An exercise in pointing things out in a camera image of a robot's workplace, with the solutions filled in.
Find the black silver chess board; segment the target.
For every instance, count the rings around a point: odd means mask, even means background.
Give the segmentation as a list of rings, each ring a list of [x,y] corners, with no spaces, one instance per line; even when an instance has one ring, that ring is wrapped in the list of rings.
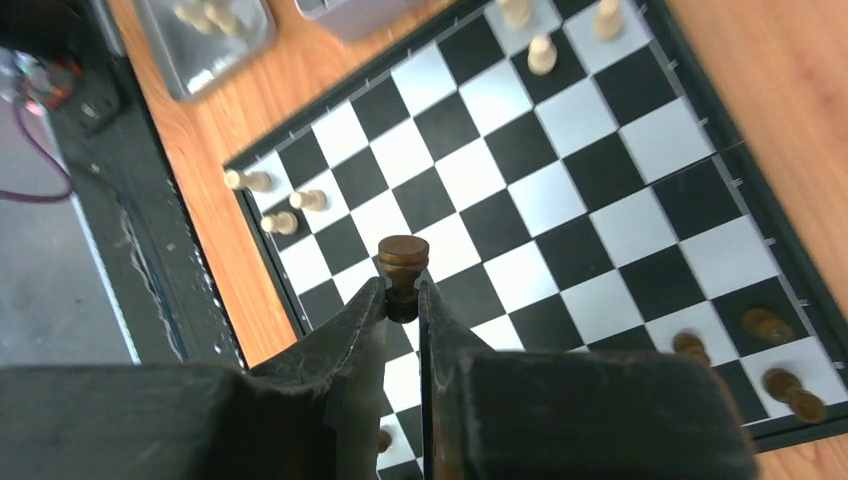
[[[324,323],[413,233],[426,278],[501,350],[670,352],[698,338],[763,449],[847,420],[847,370],[659,53],[644,10],[495,2],[232,162],[296,324]]]

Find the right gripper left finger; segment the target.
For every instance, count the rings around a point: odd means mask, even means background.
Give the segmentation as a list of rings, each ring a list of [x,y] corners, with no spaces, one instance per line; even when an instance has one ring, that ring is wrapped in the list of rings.
[[[242,371],[212,364],[1,372],[5,479],[372,479],[385,283]]]

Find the tin lid with light pieces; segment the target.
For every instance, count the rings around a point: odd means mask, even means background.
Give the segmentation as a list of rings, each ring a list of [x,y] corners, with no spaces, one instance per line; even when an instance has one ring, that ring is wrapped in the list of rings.
[[[177,101],[200,97],[275,39],[265,1],[134,1],[156,66]]]

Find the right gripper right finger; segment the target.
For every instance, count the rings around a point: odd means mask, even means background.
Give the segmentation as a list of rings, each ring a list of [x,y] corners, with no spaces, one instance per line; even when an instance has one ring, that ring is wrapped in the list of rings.
[[[683,355],[496,351],[418,295],[428,479],[755,479],[721,379]]]

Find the tin box with dark pieces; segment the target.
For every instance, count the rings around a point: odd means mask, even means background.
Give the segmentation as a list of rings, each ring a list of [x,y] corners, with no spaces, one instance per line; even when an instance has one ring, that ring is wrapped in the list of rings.
[[[344,42],[359,40],[426,4],[422,0],[295,0],[301,16]]]

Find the dark pawn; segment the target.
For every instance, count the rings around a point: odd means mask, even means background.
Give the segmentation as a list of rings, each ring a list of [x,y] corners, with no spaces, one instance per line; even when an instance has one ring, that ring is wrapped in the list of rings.
[[[413,235],[392,235],[378,244],[378,259],[390,280],[386,291],[386,314],[404,324],[418,316],[416,281],[429,264],[429,243]]]

